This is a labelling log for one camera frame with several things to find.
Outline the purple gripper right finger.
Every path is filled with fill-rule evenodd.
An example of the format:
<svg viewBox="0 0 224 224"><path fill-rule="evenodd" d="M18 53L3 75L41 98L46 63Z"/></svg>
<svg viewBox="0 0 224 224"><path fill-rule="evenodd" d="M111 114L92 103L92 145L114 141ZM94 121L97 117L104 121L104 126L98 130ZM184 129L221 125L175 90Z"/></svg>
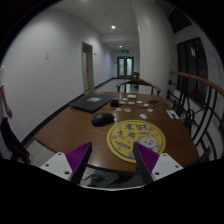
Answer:
<svg viewBox="0 0 224 224"><path fill-rule="evenodd" d="M182 169L169 154L158 154L135 142L133 152L144 184L164 178Z"/></svg>

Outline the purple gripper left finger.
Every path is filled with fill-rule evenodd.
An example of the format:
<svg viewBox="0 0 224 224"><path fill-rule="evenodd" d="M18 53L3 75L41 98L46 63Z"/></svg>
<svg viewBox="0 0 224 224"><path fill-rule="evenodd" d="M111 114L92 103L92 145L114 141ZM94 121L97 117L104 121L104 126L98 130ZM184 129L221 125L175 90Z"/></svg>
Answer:
<svg viewBox="0 0 224 224"><path fill-rule="evenodd" d="M85 143L68 153L58 152L41 169L65 180L79 184L92 153L92 143Z"/></svg>

